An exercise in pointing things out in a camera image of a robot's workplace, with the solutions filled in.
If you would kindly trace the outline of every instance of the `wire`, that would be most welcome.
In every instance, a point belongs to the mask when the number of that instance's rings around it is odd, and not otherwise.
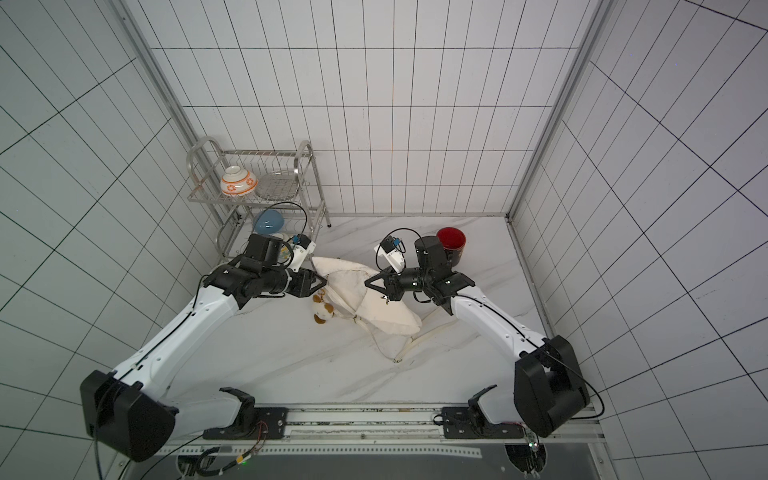
[[[104,395],[101,396],[101,398],[98,401],[98,405],[96,405],[96,422],[94,424],[94,459],[96,460],[96,472],[98,473],[99,480],[104,480],[104,474],[101,472],[101,460],[98,456],[98,419],[101,415],[102,410],[104,410],[104,404],[107,400],[107,397],[110,395],[111,391],[115,389],[115,387],[119,387],[120,381],[111,384],[109,387],[107,387],[107,390],[104,392]]]
[[[249,459],[251,456],[257,454],[259,450],[261,450],[262,447],[264,447],[264,443],[266,443],[266,437],[263,439],[261,438],[262,427],[267,428],[266,423],[263,421],[259,421],[257,423],[257,426],[259,427],[259,434],[257,436],[256,444],[253,445],[253,447],[251,447],[250,450],[248,450],[248,452],[243,453],[242,455],[238,456],[237,458],[235,458],[234,460],[227,463],[225,466],[221,468],[217,468],[215,470],[206,470],[205,468],[203,468],[203,460],[214,453],[218,453],[221,449],[220,446],[213,447],[201,453],[200,456],[197,457],[197,460],[194,463],[195,472],[201,477],[216,477],[218,475],[223,475],[224,472],[226,472],[230,468],[237,467],[238,465],[242,464],[247,459]]]
[[[490,305],[488,305],[488,304],[486,304],[486,303],[483,303],[483,302],[481,302],[480,300],[478,300],[478,299],[476,299],[476,298],[474,298],[474,297],[472,297],[472,296],[468,296],[468,295],[460,295],[460,294],[458,294],[458,293],[456,293],[454,296],[461,296],[461,297],[464,297],[464,298],[468,298],[468,299],[470,299],[470,300],[474,300],[474,301],[475,301],[475,302],[477,302],[479,305],[481,305],[481,306],[484,306],[485,308],[487,308],[487,309],[491,310],[493,313],[495,313],[496,315],[498,315],[498,316],[499,316],[501,319],[503,319],[503,320],[504,320],[506,323],[509,323],[509,325],[511,325],[511,326],[512,326],[512,328],[513,328],[513,329],[515,329],[515,330],[517,331],[517,333],[519,333],[519,334],[520,334],[520,336],[522,336],[522,337],[525,339],[525,341],[526,341],[526,342],[530,343],[531,345],[533,345],[533,346],[534,346],[534,347],[536,347],[537,349],[540,349],[540,348],[543,346],[543,345],[542,345],[542,346],[539,346],[539,345],[536,345],[535,343],[533,343],[533,342],[531,341],[531,339],[529,339],[527,336],[525,336],[525,334],[524,334],[524,333],[523,333],[523,332],[522,332],[522,331],[521,331],[521,330],[520,330],[520,329],[519,329],[519,328],[518,328],[518,327],[517,327],[517,326],[516,326],[514,323],[510,322],[510,321],[507,319],[507,317],[505,317],[505,316],[503,316],[502,314],[500,314],[500,313],[499,313],[498,311],[496,311],[496,309],[494,309],[492,306],[490,306]],[[600,405],[601,405],[601,408],[600,408],[600,413],[598,413],[597,415],[590,415],[590,416],[587,416],[587,417],[572,417],[572,418],[571,418],[571,420],[590,420],[590,419],[596,419],[596,418],[599,418],[599,417],[601,417],[601,416],[602,416],[602,415],[605,413],[605,402],[603,402],[603,398],[600,396],[600,393],[598,393],[598,390],[597,390],[596,388],[594,388],[594,387],[592,386],[592,384],[591,384],[591,383],[589,383],[589,382],[587,381],[587,379],[586,379],[586,378],[584,378],[583,376],[581,376],[581,374],[580,374],[579,372],[576,372],[576,371],[575,371],[575,370],[573,370],[573,369],[572,369],[570,366],[567,366],[567,365],[565,365],[563,362],[561,362],[561,361],[560,361],[560,359],[557,359],[557,358],[555,358],[553,355],[551,355],[549,352],[547,352],[547,351],[546,351],[546,350],[544,350],[544,349],[542,350],[542,352],[543,352],[543,353],[544,353],[546,356],[548,356],[550,359],[553,359],[555,362],[559,363],[560,365],[562,365],[562,366],[563,366],[563,367],[565,367],[566,369],[568,369],[568,370],[571,370],[571,373],[573,373],[573,374],[574,374],[574,375],[576,375],[578,378],[580,378],[580,379],[581,379],[581,380],[582,380],[584,383],[586,383],[586,384],[587,384],[587,386],[588,386],[589,388],[591,388],[591,389],[592,389],[592,391],[594,392],[594,394],[597,396],[598,400],[600,400]]]
[[[422,239],[422,235],[419,232],[417,232],[416,230],[413,230],[412,228],[407,228],[407,227],[395,228],[394,230],[392,230],[391,232],[386,234],[384,236],[384,238],[387,238],[390,235],[392,235],[393,233],[399,232],[400,230],[408,230],[410,232],[413,232],[413,233],[415,233],[419,237],[419,240],[423,240]],[[405,244],[402,241],[400,243],[402,244],[402,251],[399,250],[399,249],[398,249],[398,251],[400,251],[400,253],[405,253],[406,252],[406,246],[405,246]],[[375,259],[375,262],[376,262],[376,268],[379,269],[379,272],[383,272],[384,270],[382,270],[382,267],[379,266],[379,248],[376,249],[376,256],[374,257],[374,259]]]
[[[128,466],[131,464],[131,460],[129,459],[127,462],[125,462],[125,466],[122,470],[120,470],[120,475],[116,478],[116,480],[121,480],[123,478],[123,475],[125,475],[125,471],[127,470]]]
[[[264,212],[266,212],[267,210],[269,210],[272,207],[276,207],[277,205],[283,205],[283,204],[296,205],[298,208],[301,209],[302,212],[304,212],[304,226],[301,228],[301,234],[304,235],[304,230],[306,230],[306,223],[307,223],[307,221],[309,220],[310,217],[309,217],[309,215],[306,214],[306,210],[304,210],[304,207],[302,207],[301,205],[297,204],[296,202],[277,202],[276,204],[269,205],[267,208],[262,210],[255,219],[253,219],[253,225],[256,225],[256,222],[258,222],[259,219],[261,218],[261,216],[264,215]]]
[[[431,300],[419,300],[418,298],[416,298],[416,291],[415,290],[413,290],[413,299],[415,301],[419,302],[419,303],[432,303]]]
[[[163,458],[161,458],[160,460],[157,460],[157,461],[154,463],[154,465],[152,465],[152,466],[151,466],[151,467],[150,467],[150,468],[149,468],[149,469],[148,469],[146,472],[144,472],[144,474],[141,476],[141,478],[139,478],[139,480],[143,480],[143,479],[144,479],[144,477],[146,477],[146,476],[147,476],[147,473],[151,472],[151,471],[152,471],[152,469],[153,469],[153,468],[155,468],[155,467],[157,466],[157,464],[158,464],[158,463],[160,463],[160,462],[162,462],[163,460],[165,460],[165,459],[166,459],[166,458],[167,458],[167,457],[168,457],[168,456],[169,456],[171,453],[174,453],[174,452],[176,452],[178,449],[181,449],[182,447],[186,447],[187,445],[189,445],[190,443],[194,442],[195,440],[197,440],[198,438],[200,438],[200,437],[202,437],[202,436],[203,436],[203,435],[202,435],[202,434],[200,434],[200,435],[198,435],[197,437],[195,437],[195,438],[191,439],[189,442],[187,442],[187,443],[184,443],[183,445],[179,445],[179,446],[178,446],[178,447],[176,447],[175,449],[173,449],[173,450],[171,450],[170,452],[168,452],[167,454],[163,455]]]
[[[202,284],[203,284],[203,280],[204,280],[204,279],[205,279],[205,277],[207,277],[208,275],[210,275],[210,273],[206,273],[205,275],[201,276],[201,277],[200,277],[200,280],[197,282],[197,293],[195,293],[195,295],[194,295],[194,300],[192,300],[192,310],[190,310],[190,311],[189,311],[189,313],[187,314],[187,316],[185,316],[185,317],[184,317],[184,319],[183,319],[183,320],[181,320],[181,321],[179,322],[179,324],[178,324],[178,325],[176,325],[176,326],[174,327],[174,329],[173,329],[173,330],[171,330],[171,332],[170,332],[170,333],[168,333],[166,336],[164,336],[164,337],[163,337],[163,338],[162,338],[162,339],[161,339],[159,342],[155,343],[155,344],[154,344],[154,346],[152,346],[152,348],[150,348],[150,349],[149,349],[149,350],[148,350],[148,351],[147,351],[147,352],[144,354],[144,356],[142,356],[142,357],[141,357],[141,358],[138,360],[138,362],[134,363],[134,365],[133,365],[133,366],[132,366],[132,367],[131,367],[131,368],[130,368],[130,369],[129,369],[129,370],[126,372],[126,373],[124,373],[124,374],[123,374],[123,375],[122,375],[122,376],[121,376],[121,377],[118,379],[118,381],[119,381],[119,380],[122,380],[122,379],[124,379],[124,378],[125,378],[125,376],[126,376],[128,373],[131,373],[131,372],[133,372],[133,371],[134,371],[134,366],[137,366],[139,363],[142,363],[144,360],[146,360],[146,359],[147,359],[147,357],[150,355],[150,353],[152,353],[152,352],[153,352],[153,351],[154,351],[154,350],[155,350],[155,349],[156,349],[158,346],[160,346],[160,344],[161,344],[162,342],[164,342],[164,341],[165,341],[165,340],[166,340],[166,339],[167,339],[169,336],[173,335],[173,334],[176,332],[176,330],[178,330],[178,329],[179,329],[179,328],[180,328],[182,325],[184,325],[184,322],[186,322],[186,321],[187,321],[187,319],[188,319],[190,316],[192,316],[192,314],[194,313],[194,308],[195,308],[195,306],[197,305],[197,298],[198,298],[198,296],[200,295],[200,285],[202,285]]]
[[[278,262],[278,265],[282,266],[283,270],[285,270],[286,268],[288,268],[288,266],[291,263],[293,263],[293,247],[290,246],[290,243],[288,243],[288,242],[286,242],[284,240],[279,240],[279,239],[276,239],[276,240],[279,241],[282,245],[284,245],[285,248],[288,249],[288,253],[290,253],[290,258],[288,259],[287,262],[282,262],[282,263]]]
[[[382,350],[382,347],[379,345],[379,341],[378,341],[378,340],[376,340],[376,336],[375,336],[375,335],[373,335],[373,332],[371,331],[371,329],[370,329],[370,328],[368,328],[368,326],[366,325],[366,323],[365,323],[365,322],[364,322],[364,321],[363,321],[363,320],[362,320],[360,317],[358,317],[357,315],[355,315],[355,316],[353,317],[353,321],[354,321],[355,323],[357,323],[358,325],[360,325],[360,326],[361,326],[361,327],[362,327],[362,328],[363,328],[363,329],[364,329],[366,332],[368,332],[368,334],[369,334],[369,335],[371,336],[371,338],[373,339],[373,343],[376,345],[376,348],[379,350],[379,353],[381,353],[381,354],[382,354],[382,356],[383,356],[384,358],[386,358],[386,359],[387,359],[387,360],[389,360],[390,362],[393,362],[393,363],[397,363],[397,360],[396,360],[396,359],[393,359],[393,358],[391,358],[391,357],[388,357],[388,356],[387,356],[387,355],[384,353],[384,351]]]
[[[96,439],[96,426],[94,425],[94,457],[96,457],[96,472],[98,472],[99,480],[104,480],[104,475],[101,473],[101,462],[98,459],[98,440]]]

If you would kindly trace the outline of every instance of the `blue bowl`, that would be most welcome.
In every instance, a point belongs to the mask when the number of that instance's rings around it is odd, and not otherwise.
[[[253,232],[271,235],[272,233],[279,232],[285,223],[283,215],[279,211],[270,208],[262,212],[261,215],[257,215],[257,221],[253,225]]]

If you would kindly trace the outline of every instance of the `rack handle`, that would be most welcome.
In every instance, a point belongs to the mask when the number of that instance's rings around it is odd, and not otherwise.
[[[302,177],[299,174],[299,167],[301,166],[301,157],[302,152],[304,152],[304,149],[310,153],[310,158],[315,156],[315,151],[312,149],[312,145],[310,145],[310,141],[304,140],[299,144],[299,149],[296,150],[296,156],[293,159],[293,175],[296,177],[296,182],[301,185]]]
[[[187,152],[187,171],[189,172],[190,178],[195,183],[195,185],[200,185],[200,178],[197,177],[197,175],[194,173],[194,163],[193,158],[194,155],[197,153],[198,150],[200,150],[203,145],[205,145],[206,142],[210,142],[211,145],[214,146],[214,150],[216,151],[216,155],[221,159],[224,155],[223,150],[221,149],[221,146],[219,145],[219,142],[216,141],[215,138],[211,136],[202,137],[200,140],[197,141],[195,145],[190,148],[190,150]]]

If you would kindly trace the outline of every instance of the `black bracket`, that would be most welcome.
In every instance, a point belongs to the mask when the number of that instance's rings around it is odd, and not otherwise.
[[[525,429],[517,423],[490,423],[480,409],[479,400],[491,385],[472,396],[466,407],[443,407],[440,411],[443,435],[447,439],[522,439]]]
[[[522,439],[525,437],[520,425],[487,424],[475,425],[469,415],[469,407],[443,407],[440,411],[442,434],[447,439]]]
[[[285,435],[286,416],[288,409],[285,407],[257,408],[252,396],[238,389],[224,387],[221,392],[236,396],[240,402],[240,411],[232,425],[218,429],[208,429],[203,432],[206,440],[279,440]],[[264,422],[266,428],[259,431],[259,422]]]

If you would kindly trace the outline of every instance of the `white bowl with orange pattern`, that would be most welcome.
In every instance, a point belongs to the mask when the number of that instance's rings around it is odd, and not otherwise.
[[[251,172],[242,168],[240,165],[227,167],[224,175],[221,177],[221,191],[230,197],[242,197],[253,192],[259,181]]]

